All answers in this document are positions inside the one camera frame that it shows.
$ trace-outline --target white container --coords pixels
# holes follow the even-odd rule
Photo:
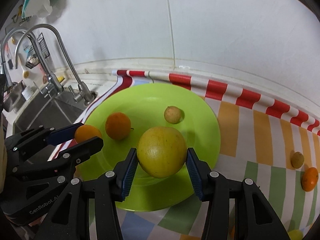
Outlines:
[[[31,96],[33,95],[33,92],[29,86],[27,86],[23,91],[22,95],[26,100],[29,100]]]

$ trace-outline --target tile grout line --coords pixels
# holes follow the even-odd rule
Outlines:
[[[175,68],[176,67],[176,56],[175,56],[175,52],[174,52],[174,42],[173,42],[173,30],[172,30],[170,2],[169,2],[169,0],[167,0],[167,2],[168,2],[169,20],[170,20],[170,29],[171,29],[171,39],[172,39],[173,64],[174,64],[174,68]]]

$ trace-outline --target wall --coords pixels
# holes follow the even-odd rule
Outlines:
[[[298,0],[52,0],[74,64],[171,58],[320,115],[320,23]],[[43,31],[55,68],[66,65]]]

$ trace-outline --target small round beige fruit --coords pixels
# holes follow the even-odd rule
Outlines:
[[[291,165],[295,169],[300,168],[304,163],[304,156],[300,152],[295,152],[291,157]]]
[[[164,119],[172,124],[176,124],[181,119],[181,110],[175,106],[168,106],[164,111]]]

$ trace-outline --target green stripe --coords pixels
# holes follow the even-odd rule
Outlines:
[[[201,201],[196,195],[169,208],[158,226],[188,235],[201,207]]]
[[[299,229],[302,215],[303,215],[303,206],[304,206],[304,199],[306,193],[301,187],[301,178],[304,172],[296,171],[296,189],[294,194],[294,207],[291,222],[289,225],[289,230]]]
[[[244,179],[250,178],[255,183],[257,183],[258,177],[258,164],[253,162],[247,162],[247,166],[245,168]]]
[[[281,218],[286,186],[286,169],[271,167],[269,203]]]
[[[310,211],[310,216],[309,216],[307,226],[311,225],[313,222],[313,219],[315,218],[317,195],[318,195],[318,185],[316,185],[316,187],[313,190],[313,200],[312,200],[312,206],[311,206],[311,211]]]

